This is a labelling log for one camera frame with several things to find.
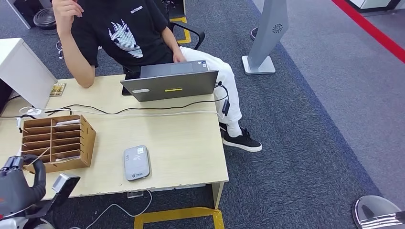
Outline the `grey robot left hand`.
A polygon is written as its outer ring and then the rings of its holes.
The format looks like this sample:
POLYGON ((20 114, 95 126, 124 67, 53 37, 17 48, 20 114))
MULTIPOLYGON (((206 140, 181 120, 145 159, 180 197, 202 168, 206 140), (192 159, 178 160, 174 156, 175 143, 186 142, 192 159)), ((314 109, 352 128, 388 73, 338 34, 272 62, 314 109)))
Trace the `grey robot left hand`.
POLYGON ((11 156, 0 169, 0 214, 13 216, 36 202, 35 192, 28 185, 23 164, 30 163, 34 155, 11 156))

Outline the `person's right hand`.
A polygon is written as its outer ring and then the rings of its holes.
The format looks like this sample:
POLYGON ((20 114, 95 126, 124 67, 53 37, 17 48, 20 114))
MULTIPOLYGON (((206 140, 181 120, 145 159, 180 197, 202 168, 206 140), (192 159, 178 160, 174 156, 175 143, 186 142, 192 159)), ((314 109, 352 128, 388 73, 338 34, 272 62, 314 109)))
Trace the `person's right hand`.
POLYGON ((74 18, 82 17, 84 13, 84 9, 76 0, 53 0, 52 7, 57 33, 60 37, 69 34, 74 18))

